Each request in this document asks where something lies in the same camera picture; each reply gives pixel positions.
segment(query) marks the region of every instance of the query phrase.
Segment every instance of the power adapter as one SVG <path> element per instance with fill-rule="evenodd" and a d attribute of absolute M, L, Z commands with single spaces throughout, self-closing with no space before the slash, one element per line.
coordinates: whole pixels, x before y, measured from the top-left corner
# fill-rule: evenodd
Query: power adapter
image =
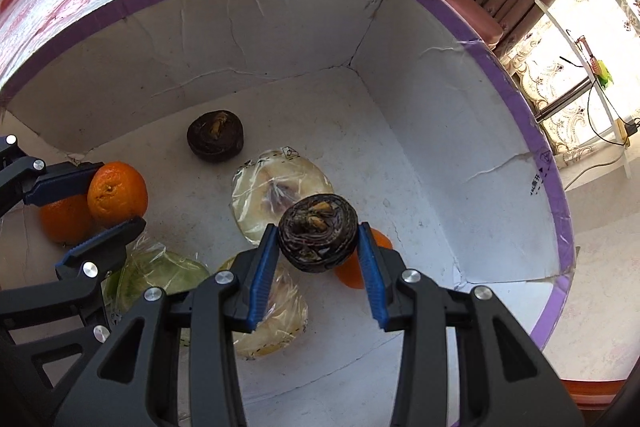
<path fill-rule="evenodd" d="M 627 137 L 631 136 L 632 134 L 636 134 L 638 132 L 638 126 L 636 125 L 636 122 L 625 122 L 625 131 Z"/>

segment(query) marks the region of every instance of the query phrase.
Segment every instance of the orange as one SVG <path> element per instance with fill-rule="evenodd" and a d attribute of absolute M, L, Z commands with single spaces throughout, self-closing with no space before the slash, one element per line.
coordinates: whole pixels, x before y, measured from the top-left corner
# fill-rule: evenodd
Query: orange
<path fill-rule="evenodd" d="M 376 244 L 383 248 L 393 248 L 391 241 L 380 230 L 371 229 L 373 239 L 376 240 Z M 349 288 L 356 290 L 362 290 L 364 288 L 364 280 L 362 279 L 362 272 L 360 271 L 360 263 L 358 262 L 358 249 L 353 251 L 349 258 L 340 266 L 334 268 L 335 274 L 338 279 Z"/>
<path fill-rule="evenodd" d="M 50 240 L 70 247 L 89 239 L 95 226 L 84 194 L 41 206 L 40 222 Z"/>
<path fill-rule="evenodd" d="M 112 162 L 95 173 L 86 201 L 94 219 L 108 229 L 144 216 L 149 199 L 142 174 L 131 165 Z"/>

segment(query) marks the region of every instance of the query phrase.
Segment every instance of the green packaged item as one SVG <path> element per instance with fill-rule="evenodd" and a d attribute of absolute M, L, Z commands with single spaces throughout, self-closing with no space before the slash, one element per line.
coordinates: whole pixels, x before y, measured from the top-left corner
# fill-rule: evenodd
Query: green packaged item
<path fill-rule="evenodd" d="M 607 67 L 604 65 L 604 62 L 602 60 L 598 60 L 598 65 L 600 67 L 600 73 L 596 74 L 596 78 L 600 83 L 600 87 L 602 89 L 607 89 L 607 87 L 612 86 L 613 77 L 611 76 L 611 73 L 609 73 L 609 70 L 607 70 Z"/>
<path fill-rule="evenodd" d="M 127 247 L 116 307 L 125 314 L 148 288 L 159 287 L 172 295 L 192 290 L 208 277 L 209 271 L 201 263 L 167 250 L 143 233 Z"/>
<path fill-rule="evenodd" d="M 116 306 L 120 272 L 121 270 L 118 270 L 102 281 L 102 301 L 104 302 L 104 310 L 107 313 L 110 328 L 113 328 L 121 318 Z"/>

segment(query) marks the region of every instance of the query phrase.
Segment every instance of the plastic bag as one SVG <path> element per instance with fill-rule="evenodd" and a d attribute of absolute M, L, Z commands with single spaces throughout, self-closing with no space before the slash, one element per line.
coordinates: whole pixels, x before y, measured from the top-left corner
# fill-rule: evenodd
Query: plastic bag
<path fill-rule="evenodd" d="M 127 260 L 122 267 L 116 307 L 123 314 L 146 289 L 160 287 L 171 295 L 195 288 L 209 277 L 205 266 L 169 251 L 162 243 L 142 233 L 127 247 Z"/>
<path fill-rule="evenodd" d="M 220 269 L 231 268 L 232 257 Z M 267 311 L 253 333 L 234 331 L 236 354 L 253 360 L 288 346 L 305 331 L 308 306 L 282 263 L 278 263 L 271 283 Z"/>
<path fill-rule="evenodd" d="M 609 70 L 607 70 L 607 67 L 604 65 L 604 62 L 602 60 L 598 60 L 597 63 L 598 63 L 598 68 L 597 68 L 598 72 L 596 72 L 596 78 L 600 83 L 600 87 L 602 89 L 607 89 L 607 87 L 613 85 L 613 77 L 611 76 L 611 73 L 609 73 Z"/>
<path fill-rule="evenodd" d="M 291 147 L 263 152 L 234 176 L 231 206 L 244 237 L 258 245 L 269 223 L 277 225 L 292 204 L 313 194 L 333 194 L 322 171 Z"/>
<path fill-rule="evenodd" d="M 107 320 L 111 329 L 122 318 L 122 314 L 118 311 L 116 306 L 116 297 L 118 295 L 118 284 L 120 283 L 120 274 L 122 270 L 113 272 L 110 276 L 102 281 L 102 302 L 104 303 L 104 310 L 107 313 Z"/>

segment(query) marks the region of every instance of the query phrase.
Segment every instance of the dried fruit slice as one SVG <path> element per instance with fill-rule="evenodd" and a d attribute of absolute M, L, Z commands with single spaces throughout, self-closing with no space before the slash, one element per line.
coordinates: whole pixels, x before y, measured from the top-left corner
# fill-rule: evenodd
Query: dried fruit slice
<path fill-rule="evenodd" d="M 299 270 L 319 273 L 347 260 L 356 247 L 358 214 L 335 194 L 309 196 L 282 215 L 280 251 Z"/>
<path fill-rule="evenodd" d="M 187 143 L 198 158 L 223 162 L 236 156 L 244 146 L 242 123 L 231 111 L 207 112 L 189 126 Z"/>
<path fill-rule="evenodd" d="M 290 206 L 334 188 L 318 166 L 291 147 L 273 149 L 245 163 L 234 176 L 231 206 L 238 228 L 258 245 L 269 223 L 277 224 Z"/>

